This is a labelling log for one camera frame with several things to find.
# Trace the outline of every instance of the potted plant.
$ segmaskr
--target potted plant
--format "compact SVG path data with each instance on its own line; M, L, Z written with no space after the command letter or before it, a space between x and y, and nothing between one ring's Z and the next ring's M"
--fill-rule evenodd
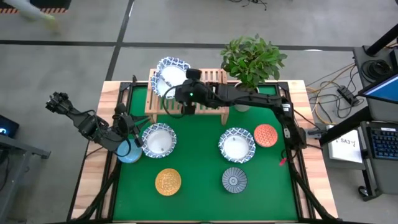
M273 77L279 79L279 68L284 67L282 60L287 58L279 48L268 44L257 34L255 38L241 37L232 40L221 51L223 63L221 68L236 77L240 82L235 88L242 91L259 92L258 84ZM250 106L235 105L238 111L247 111Z

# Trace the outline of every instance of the wooden table frame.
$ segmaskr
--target wooden table frame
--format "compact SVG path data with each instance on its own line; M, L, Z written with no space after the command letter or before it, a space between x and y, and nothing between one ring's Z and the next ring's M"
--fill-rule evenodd
M304 115L308 120L313 121L304 82L302 80L279 82L286 83L285 87L283 87L283 85L281 85L281 87L289 90L290 100L294 104L295 110ZM113 109L116 106L117 99L127 102L127 96L129 94L131 95L131 88L128 94L120 95L121 86L125 88L130 84L131 82L104 82L101 98L99 99L97 115L105 119L109 124L112 124L113 121L111 117L114 113ZM147 82L137 82L137 85L147 86ZM295 117L300 127L305 129L313 128L310 123L300 116L296 115ZM308 139L307 142L319 146L319 142L314 139ZM94 151L98 146L99 145L90 142L86 153L88 154ZM103 179L109 177L115 167L115 171L118 173L118 169L120 169L118 164L116 158L112 154L109 155L107 150L100 150L83 161L67 220L79 217L86 210L100 191L103 185ZM294 160L294 164L303 179L309 184L311 191L319 202L331 215L337 217L337 211L321 150L314 147L304 149L302 152L298 153L298 156ZM294 193L297 196L295 199L298 216L301 218L320 218L319 214L314 212L313 207L309 206L309 201L301 188L295 182L292 183L295 191ZM103 206L101 206L102 212L93 214L91 219L104 218L107 221L112 220L116 188L117 186L111 186L104 197Z

